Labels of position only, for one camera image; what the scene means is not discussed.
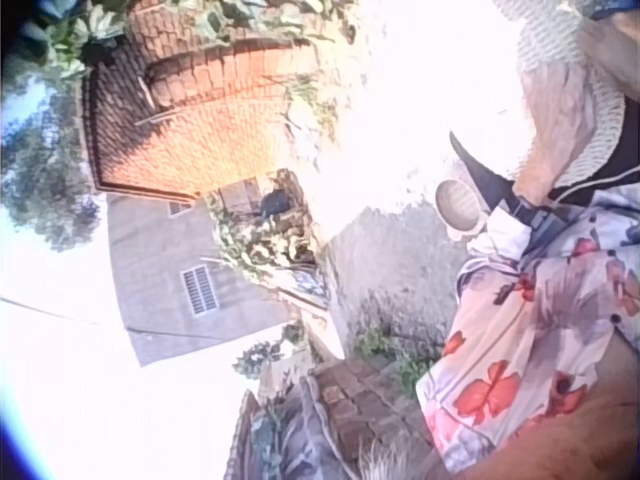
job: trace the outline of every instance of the person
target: person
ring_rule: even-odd
[[[625,56],[603,53],[619,45],[609,28],[615,22],[587,22],[580,44],[625,93],[638,93]],[[625,55],[637,55],[634,45]],[[470,242],[442,358],[416,385],[455,478],[640,473],[640,184],[549,208],[554,184],[595,131],[587,80],[585,68],[562,63],[523,76],[535,148]],[[637,129],[631,135],[637,141]],[[637,150],[627,163],[638,165]]]

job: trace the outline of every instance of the floral shirt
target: floral shirt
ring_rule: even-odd
[[[578,408],[614,329],[640,347],[639,199],[599,191],[535,238],[497,208],[469,244],[442,359],[416,385],[451,473]]]

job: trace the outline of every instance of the shrub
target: shrub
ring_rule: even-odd
[[[233,369],[249,380],[258,380],[265,362],[274,362],[282,358],[280,343],[256,343],[250,349],[245,350],[242,356],[238,357],[238,361],[233,364]]]

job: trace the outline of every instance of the building wall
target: building wall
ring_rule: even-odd
[[[284,303],[215,257],[203,200],[169,217],[168,204],[110,195],[109,242],[123,322],[141,365],[218,345],[286,322]],[[195,317],[181,272],[207,265],[219,308]],[[135,333],[132,329],[158,333]]]

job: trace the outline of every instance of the brick wall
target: brick wall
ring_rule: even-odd
[[[189,15],[136,2],[113,62],[84,80],[99,189],[193,199],[273,171],[291,155],[285,89],[271,78],[314,72],[313,48],[266,40],[213,47],[194,36]],[[149,121],[159,114],[168,116]]]
[[[403,396],[394,374],[393,364],[358,358],[320,366],[313,373],[342,454],[354,467],[361,449],[367,451],[373,442],[391,446],[404,437],[416,458],[425,458],[431,451],[420,405]]]

